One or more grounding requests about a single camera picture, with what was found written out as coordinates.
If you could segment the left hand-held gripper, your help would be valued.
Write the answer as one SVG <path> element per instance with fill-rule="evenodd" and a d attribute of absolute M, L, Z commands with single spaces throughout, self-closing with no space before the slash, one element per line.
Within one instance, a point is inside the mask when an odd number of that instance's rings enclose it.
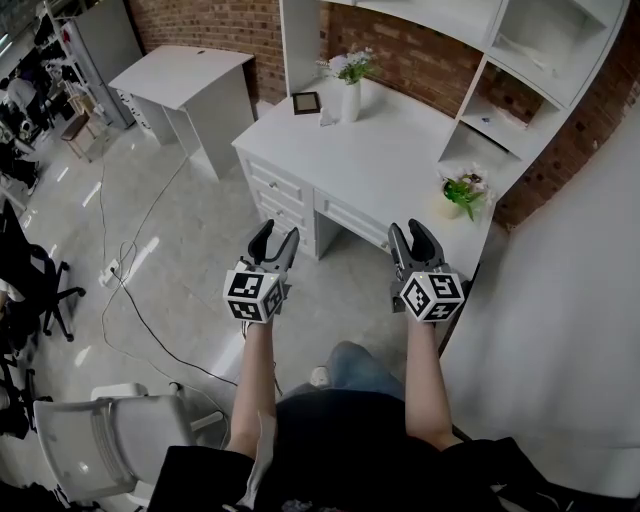
<path fill-rule="evenodd" d="M 268 219 L 250 235 L 247 252 L 254 264 L 241 257 L 226 273 L 223 299 L 236 320 L 266 324 L 280 313 L 286 300 L 288 271 L 298 251 L 300 233 L 298 228 L 290 230 L 271 261 L 263 262 L 273 227 L 274 220 Z"/>

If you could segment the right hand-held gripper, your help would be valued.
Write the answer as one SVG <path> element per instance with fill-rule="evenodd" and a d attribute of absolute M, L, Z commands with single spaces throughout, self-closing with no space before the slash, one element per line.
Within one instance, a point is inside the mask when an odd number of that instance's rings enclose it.
<path fill-rule="evenodd" d="M 459 275 L 444 265 L 442 246 L 428 228 L 413 218 L 408 221 L 408 227 L 411 246 L 396 223 L 388 230 L 398 279 L 391 285 L 392 310 L 406 312 L 422 323 L 447 322 L 465 301 Z M 414 271 L 414 267 L 437 268 Z"/>

